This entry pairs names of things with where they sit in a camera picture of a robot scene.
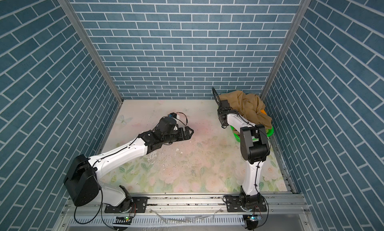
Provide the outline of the tan drawstring shorts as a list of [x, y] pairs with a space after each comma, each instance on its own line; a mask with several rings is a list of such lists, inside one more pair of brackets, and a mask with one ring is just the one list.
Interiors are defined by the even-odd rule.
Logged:
[[230, 93], [220, 94], [220, 101], [227, 100], [230, 107], [240, 113], [240, 115], [255, 124], [262, 124], [266, 129], [272, 129], [272, 118], [261, 113], [266, 109], [266, 105], [256, 94], [245, 94], [237, 90]]

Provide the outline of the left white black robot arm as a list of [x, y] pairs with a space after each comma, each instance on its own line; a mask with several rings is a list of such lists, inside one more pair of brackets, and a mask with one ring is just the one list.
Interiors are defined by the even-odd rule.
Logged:
[[150, 154], [165, 144], [190, 140], [193, 133], [194, 130], [188, 126], [180, 127], [175, 118], [162, 117], [155, 128], [120, 147], [91, 157], [83, 154], [75, 157], [64, 178], [64, 186], [76, 207], [90, 203], [102, 192], [105, 204], [122, 207], [126, 211], [132, 199], [128, 190], [104, 184], [101, 179], [113, 169]]

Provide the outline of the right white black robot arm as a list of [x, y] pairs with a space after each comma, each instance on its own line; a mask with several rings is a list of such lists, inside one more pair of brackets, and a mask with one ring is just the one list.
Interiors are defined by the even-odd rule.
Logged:
[[261, 198], [261, 169], [270, 155], [266, 128], [242, 117], [238, 111], [230, 108], [226, 100], [218, 100], [217, 104], [222, 128], [231, 126], [240, 133], [241, 154], [247, 162], [246, 177], [241, 186], [241, 202], [244, 206], [255, 203]]

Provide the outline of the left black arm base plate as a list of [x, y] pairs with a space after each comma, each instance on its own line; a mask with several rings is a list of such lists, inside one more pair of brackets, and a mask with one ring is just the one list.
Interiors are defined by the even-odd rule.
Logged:
[[124, 213], [145, 213], [148, 203], [148, 197], [132, 197], [125, 199], [117, 207], [106, 205], [106, 214], [124, 214]]

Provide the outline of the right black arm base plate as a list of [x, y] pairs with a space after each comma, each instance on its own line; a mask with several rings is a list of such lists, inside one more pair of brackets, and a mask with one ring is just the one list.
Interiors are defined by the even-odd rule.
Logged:
[[262, 195], [239, 196], [225, 195], [222, 197], [229, 213], [236, 212], [266, 212], [267, 202]]

